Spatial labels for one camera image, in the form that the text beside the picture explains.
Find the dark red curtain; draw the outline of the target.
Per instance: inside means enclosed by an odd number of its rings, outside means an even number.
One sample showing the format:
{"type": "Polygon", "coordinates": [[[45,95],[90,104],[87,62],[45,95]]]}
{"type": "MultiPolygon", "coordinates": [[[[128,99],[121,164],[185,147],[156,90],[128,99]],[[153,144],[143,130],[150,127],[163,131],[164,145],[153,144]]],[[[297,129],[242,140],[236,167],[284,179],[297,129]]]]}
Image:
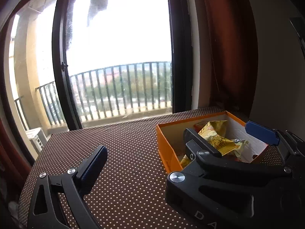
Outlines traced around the dark red curtain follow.
{"type": "Polygon", "coordinates": [[[30,165],[22,158],[10,141],[1,122],[1,164],[19,187],[23,188],[31,171],[30,165]]]}
{"type": "Polygon", "coordinates": [[[258,38],[249,0],[189,0],[193,108],[216,106],[248,119],[258,76],[258,38]]]}

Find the white air conditioner unit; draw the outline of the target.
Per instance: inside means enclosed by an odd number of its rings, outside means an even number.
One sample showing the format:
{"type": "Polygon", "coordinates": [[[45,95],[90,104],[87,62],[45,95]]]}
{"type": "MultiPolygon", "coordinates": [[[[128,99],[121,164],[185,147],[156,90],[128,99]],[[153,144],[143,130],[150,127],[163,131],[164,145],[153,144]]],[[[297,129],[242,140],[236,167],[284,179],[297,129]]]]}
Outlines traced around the white air conditioner unit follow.
{"type": "Polygon", "coordinates": [[[47,144],[47,137],[44,134],[43,130],[38,127],[30,130],[25,131],[28,139],[30,140],[31,144],[33,145],[33,148],[37,152],[37,154],[40,154],[42,149],[47,144]]]}

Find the orange cardboard box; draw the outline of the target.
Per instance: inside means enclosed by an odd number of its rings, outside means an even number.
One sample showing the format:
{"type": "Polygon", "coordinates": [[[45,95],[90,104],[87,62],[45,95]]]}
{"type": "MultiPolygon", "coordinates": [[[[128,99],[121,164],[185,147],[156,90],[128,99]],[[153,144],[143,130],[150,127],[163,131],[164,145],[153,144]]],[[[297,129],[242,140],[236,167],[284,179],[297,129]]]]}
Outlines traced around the orange cardboard box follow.
{"type": "Polygon", "coordinates": [[[247,134],[245,122],[225,111],[157,125],[158,152],[167,173],[182,170],[180,162],[186,154],[186,145],[183,137],[184,130],[186,128],[194,129],[197,123],[207,123],[213,120],[227,121],[225,138],[248,141],[239,157],[234,153],[229,153],[224,156],[226,159],[266,166],[282,165],[282,160],[276,147],[269,146],[247,134]]]}

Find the dark red curtain left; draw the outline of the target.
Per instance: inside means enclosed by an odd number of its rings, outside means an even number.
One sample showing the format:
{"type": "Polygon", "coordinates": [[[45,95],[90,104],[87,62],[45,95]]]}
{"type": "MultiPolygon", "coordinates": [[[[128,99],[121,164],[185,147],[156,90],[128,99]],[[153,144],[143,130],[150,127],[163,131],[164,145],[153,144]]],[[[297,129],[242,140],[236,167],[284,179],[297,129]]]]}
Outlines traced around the dark red curtain left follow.
{"type": "Polygon", "coordinates": [[[10,141],[1,122],[1,164],[19,187],[23,188],[31,171],[30,165],[22,158],[10,141]]]}

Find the dark red curtain right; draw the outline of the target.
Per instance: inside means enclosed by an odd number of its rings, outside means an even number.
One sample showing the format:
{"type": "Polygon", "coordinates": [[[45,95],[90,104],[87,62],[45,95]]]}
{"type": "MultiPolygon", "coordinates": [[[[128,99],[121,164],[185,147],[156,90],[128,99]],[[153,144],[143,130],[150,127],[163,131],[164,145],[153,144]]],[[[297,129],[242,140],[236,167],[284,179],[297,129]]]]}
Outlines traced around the dark red curtain right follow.
{"type": "Polygon", "coordinates": [[[258,38],[249,0],[189,0],[193,108],[216,106],[248,119],[258,76],[258,38]]]}

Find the brown polka dot tablecloth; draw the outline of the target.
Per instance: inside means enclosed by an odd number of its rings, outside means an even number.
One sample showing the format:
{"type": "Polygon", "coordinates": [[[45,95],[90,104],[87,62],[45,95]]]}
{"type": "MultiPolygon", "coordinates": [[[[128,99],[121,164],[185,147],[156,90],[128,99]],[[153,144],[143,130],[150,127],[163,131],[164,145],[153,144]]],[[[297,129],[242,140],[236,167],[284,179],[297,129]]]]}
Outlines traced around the brown polka dot tablecloth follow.
{"type": "Polygon", "coordinates": [[[84,200],[103,228],[195,228],[165,201],[167,173],[157,146],[157,125],[219,113],[216,107],[58,133],[49,139],[25,182],[19,220],[27,224],[31,197],[41,173],[64,174],[99,145],[108,159],[84,200]]]}

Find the yellow honey butter chip bag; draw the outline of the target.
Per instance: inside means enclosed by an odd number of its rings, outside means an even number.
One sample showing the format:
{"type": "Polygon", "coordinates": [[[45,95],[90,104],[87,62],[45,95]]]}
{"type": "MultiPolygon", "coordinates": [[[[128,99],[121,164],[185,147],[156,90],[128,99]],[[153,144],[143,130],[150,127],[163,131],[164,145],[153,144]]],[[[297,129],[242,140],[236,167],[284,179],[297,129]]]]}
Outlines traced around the yellow honey butter chip bag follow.
{"type": "Polygon", "coordinates": [[[228,123],[227,120],[210,120],[196,123],[193,129],[215,149],[220,151],[222,159],[248,163],[243,153],[249,145],[249,141],[246,139],[226,138],[228,123]]]}

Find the black window frame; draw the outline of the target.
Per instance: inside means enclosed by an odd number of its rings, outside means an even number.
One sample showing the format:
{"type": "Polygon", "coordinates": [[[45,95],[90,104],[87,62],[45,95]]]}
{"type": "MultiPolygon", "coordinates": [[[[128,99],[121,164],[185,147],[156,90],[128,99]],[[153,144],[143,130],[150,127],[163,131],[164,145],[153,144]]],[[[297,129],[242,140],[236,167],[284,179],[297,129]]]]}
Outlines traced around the black window frame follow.
{"type": "MultiPolygon", "coordinates": [[[[82,129],[68,75],[66,22],[69,0],[57,0],[52,30],[52,59],[60,104],[69,130],[82,129]]],[[[193,57],[187,0],[169,0],[172,44],[173,113],[191,109],[193,57]]]]}

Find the black balcony railing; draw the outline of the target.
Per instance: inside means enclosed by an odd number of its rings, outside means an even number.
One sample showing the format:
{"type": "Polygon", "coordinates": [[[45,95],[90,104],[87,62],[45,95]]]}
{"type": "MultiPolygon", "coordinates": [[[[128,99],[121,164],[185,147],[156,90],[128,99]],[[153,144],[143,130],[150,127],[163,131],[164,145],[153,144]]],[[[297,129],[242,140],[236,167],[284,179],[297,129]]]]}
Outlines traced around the black balcony railing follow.
{"type": "MultiPolygon", "coordinates": [[[[51,70],[9,61],[12,94],[24,129],[67,131],[51,70]]],[[[83,127],[171,113],[172,64],[154,61],[104,67],[70,76],[76,113],[83,127]]]]}

